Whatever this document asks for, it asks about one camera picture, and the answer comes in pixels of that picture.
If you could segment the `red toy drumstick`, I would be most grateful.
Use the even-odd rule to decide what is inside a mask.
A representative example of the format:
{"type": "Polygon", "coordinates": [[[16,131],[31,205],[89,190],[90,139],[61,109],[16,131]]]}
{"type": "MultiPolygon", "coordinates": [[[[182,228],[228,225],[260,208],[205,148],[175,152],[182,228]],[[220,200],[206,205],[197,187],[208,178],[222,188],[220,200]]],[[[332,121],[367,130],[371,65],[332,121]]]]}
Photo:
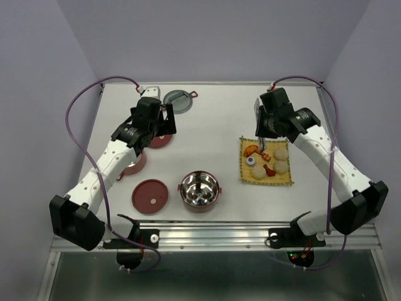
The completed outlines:
{"type": "Polygon", "coordinates": [[[274,177],[276,175],[276,171],[274,169],[270,169],[267,164],[264,164],[263,167],[268,177],[274,177]]]}

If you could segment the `yellow bamboo mat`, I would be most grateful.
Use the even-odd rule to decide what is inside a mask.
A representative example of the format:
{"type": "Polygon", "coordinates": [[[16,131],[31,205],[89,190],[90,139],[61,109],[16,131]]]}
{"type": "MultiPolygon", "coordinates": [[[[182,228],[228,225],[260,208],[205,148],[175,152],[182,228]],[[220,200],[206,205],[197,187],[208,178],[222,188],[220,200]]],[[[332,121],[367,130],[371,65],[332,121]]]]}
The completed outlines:
{"type": "MultiPolygon", "coordinates": [[[[254,179],[251,176],[251,169],[254,167],[249,167],[246,165],[246,158],[244,156],[244,150],[247,146],[249,145],[257,145],[258,142],[255,139],[247,139],[245,137],[240,137],[240,146],[239,146],[239,178],[241,181],[249,183],[249,184],[255,184],[255,185],[264,185],[264,186],[292,186],[294,184],[291,176],[291,167],[290,167],[290,160],[289,157],[286,160],[286,162],[289,165],[289,171],[286,174],[280,175],[277,174],[274,177],[266,177],[262,180],[257,180],[254,179]]],[[[266,162],[262,158],[262,153],[259,154],[253,154],[251,155],[252,157],[255,158],[256,160],[256,165],[263,166],[264,164],[267,164],[270,169],[274,169],[274,163],[277,161],[273,153],[278,147],[285,147],[288,150],[289,153],[289,142],[287,140],[267,140],[266,141],[266,149],[263,153],[269,154],[271,156],[271,160],[269,162],[266,162]]]]}

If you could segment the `orange toy chicken wing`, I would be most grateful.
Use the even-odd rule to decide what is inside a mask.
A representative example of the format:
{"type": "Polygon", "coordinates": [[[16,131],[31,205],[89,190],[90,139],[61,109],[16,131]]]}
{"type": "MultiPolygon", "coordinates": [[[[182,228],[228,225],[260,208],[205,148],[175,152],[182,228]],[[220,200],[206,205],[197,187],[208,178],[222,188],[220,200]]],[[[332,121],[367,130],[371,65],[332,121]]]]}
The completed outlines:
{"type": "Polygon", "coordinates": [[[244,156],[249,157],[253,154],[261,154],[259,147],[257,145],[249,145],[244,150],[244,156]]]}

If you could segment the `red steel bowl with clips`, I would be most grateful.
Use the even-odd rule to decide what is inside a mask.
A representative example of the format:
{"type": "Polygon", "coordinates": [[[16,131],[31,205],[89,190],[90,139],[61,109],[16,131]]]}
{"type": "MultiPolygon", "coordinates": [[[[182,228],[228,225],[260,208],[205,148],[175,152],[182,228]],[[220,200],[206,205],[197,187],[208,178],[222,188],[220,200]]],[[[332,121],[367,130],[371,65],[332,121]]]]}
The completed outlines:
{"type": "Polygon", "coordinates": [[[130,165],[128,165],[119,175],[117,178],[117,181],[121,181],[124,176],[132,176],[134,174],[137,174],[140,172],[146,165],[147,163],[147,155],[145,151],[142,151],[142,154],[140,158],[138,159],[137,162],[132,162],[130,165]]]}

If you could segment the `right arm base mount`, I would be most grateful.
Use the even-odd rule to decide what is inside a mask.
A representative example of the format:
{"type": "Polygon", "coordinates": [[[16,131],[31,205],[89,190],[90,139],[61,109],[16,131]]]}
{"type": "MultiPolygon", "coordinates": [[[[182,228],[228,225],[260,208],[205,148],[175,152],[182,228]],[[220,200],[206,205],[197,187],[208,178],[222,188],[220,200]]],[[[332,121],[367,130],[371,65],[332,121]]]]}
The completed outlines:
{"type": "Polygon", "coordinates": [[[289,263],[295,268],[314,270],[312,264],[315,260],[313,248],[326,246],[324,235],[314,234],[306,236],[298,228],[270,228],[264,244],[278,250],[288,248],[289,263]]]}

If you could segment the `red lid near back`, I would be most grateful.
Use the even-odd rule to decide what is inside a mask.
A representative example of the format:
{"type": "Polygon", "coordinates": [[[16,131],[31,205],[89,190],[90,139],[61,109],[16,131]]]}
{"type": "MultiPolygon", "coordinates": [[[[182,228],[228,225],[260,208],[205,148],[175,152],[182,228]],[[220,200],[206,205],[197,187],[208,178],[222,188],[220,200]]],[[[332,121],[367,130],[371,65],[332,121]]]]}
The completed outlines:
{"type": "Polygon", "coordinates": [[[173,135],[162,135],[159,137],[154,137],[149,145],[152,149],[158,149],[165,147],[173,138],[173,135]]]}

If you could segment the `toy bun back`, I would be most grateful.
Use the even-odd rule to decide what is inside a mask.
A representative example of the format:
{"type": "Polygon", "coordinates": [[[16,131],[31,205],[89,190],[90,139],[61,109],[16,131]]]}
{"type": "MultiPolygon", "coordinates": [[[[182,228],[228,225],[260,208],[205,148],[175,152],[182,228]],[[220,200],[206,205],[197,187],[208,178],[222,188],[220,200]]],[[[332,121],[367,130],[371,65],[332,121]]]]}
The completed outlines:
{"type": "Polygon", "coordinates": [[[286,161],[289,157],[289,153],[285,147],[278,147],[274,151],[273,156],[278,161],[286,161]]]}

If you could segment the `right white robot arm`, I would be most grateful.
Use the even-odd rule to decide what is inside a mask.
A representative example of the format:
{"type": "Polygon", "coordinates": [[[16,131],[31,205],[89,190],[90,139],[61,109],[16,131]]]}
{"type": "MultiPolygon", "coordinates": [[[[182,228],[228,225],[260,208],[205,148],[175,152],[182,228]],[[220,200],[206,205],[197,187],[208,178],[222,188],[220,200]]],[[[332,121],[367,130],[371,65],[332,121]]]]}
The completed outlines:
{"type": "Polygon", "coordinates": [[[336,146],[308,108],[295,110],[286,90],[274,88],[259,96],[255,104],[256,136],[259,139],[287,138],[301,150],[328,180],[328,195],[340,202],[322,212],[310,211],[290,223],[284,236],[302,245],[312,235],[332,230],[349,235],[375,219],[388,194],[383,181],[373,182],[361,173],[336,146]]]}

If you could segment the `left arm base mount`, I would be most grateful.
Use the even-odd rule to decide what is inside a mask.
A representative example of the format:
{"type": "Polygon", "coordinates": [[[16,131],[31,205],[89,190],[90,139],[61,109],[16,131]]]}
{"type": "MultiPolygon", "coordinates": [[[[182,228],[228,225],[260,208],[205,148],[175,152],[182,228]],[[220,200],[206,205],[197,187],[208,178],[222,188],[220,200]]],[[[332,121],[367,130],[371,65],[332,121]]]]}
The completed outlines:
{"type": "Polygon", "coordinates": [[[119,270],[127,273],[147,272],[161,262],[159,252],[160,231],[142,229],[129,234],[128,238],[114,238],[103,242],[103,249],[116,251],[119,270]]]}

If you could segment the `toy bun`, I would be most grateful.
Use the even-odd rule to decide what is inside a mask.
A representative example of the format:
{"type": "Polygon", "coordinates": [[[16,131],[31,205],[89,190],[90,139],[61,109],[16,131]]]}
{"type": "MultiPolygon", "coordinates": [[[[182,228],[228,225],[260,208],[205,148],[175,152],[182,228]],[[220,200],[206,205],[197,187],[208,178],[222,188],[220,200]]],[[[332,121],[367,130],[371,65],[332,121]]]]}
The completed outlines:
{"type": "Polygon", "coordinates": [[[251,169],[251,176],[254,179],[262,180],[266,177],[266,170],[263,166],[256,165],[251,169]]]}
{"type": "Polygon", "coordinates": [[[286,174],[289,171],[289,165],[286,161],[276,161],[273,168],[274,171],[280,175],[286,174]]]}
{"type": "Polygon", "coordinates": [[[278,161],[286,161],[289,157],[289,153],[285,147],[278,147],[274,151],[273,156],[278,161]]]}

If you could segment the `red steel lunch bowl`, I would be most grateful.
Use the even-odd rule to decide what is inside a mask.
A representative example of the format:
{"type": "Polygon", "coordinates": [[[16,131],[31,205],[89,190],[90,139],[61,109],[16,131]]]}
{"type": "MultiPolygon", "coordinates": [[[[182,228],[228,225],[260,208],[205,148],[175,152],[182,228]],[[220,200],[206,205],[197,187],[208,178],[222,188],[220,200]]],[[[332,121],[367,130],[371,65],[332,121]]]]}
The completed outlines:
{"type": "Polygon", "coordinates": [[[217,178],[207,171],[192,171],[177,186],[185,208],[193,213],[206,213],[214,208],[222,188],[217,178]]]}

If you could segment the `small orange toy drumstick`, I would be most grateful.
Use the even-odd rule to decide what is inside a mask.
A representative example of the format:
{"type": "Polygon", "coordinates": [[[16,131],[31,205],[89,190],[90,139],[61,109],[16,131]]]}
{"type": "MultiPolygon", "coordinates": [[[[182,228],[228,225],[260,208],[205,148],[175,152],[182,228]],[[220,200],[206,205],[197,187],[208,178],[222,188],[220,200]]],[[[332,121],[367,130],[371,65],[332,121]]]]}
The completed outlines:
{"type": "Polygon", "coordinates": [[[266,153],[262,153],[262,158],[266,161],[269,162],[271,160],[271,156],[266,153]]]}

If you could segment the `toy bun front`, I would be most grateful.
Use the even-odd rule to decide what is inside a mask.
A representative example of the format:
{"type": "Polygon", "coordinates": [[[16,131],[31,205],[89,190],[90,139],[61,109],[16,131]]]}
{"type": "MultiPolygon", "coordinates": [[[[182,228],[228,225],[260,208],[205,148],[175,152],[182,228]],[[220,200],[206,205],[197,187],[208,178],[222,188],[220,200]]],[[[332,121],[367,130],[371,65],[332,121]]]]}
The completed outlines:
{"type": "Polygon", "coordinates": [[[262,180],[266,177],[266,170],[263,166],[256,165],[251,169],[251,176],[254,179],[262,180]]]}

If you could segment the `grey lid with red clips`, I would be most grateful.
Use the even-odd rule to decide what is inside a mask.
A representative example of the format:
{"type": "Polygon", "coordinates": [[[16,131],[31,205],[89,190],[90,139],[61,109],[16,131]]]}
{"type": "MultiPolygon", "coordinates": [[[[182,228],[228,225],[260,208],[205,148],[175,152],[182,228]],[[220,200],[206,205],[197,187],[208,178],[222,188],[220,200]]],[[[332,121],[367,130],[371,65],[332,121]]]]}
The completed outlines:
{"type": "Polygon", "coordinates": [[[172,90],[165,95],[163,104],[171,104],[174,114],[184,114],[192,108],[193,99],[198,96],[196,91],[172,90]]]}

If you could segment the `toy sushi roll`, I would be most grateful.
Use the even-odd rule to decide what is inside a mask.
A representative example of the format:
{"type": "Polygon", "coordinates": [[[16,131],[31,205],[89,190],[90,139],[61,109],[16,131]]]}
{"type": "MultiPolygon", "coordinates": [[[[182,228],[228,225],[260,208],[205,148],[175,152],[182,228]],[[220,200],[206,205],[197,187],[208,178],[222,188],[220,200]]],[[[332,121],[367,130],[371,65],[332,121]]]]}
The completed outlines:
{"type": "Polygon", "coordinates": [[[254,157],[249,156],[246,158],[246,165],[249,167],[255,166],[256,165],[256,160],[254,157]]]}

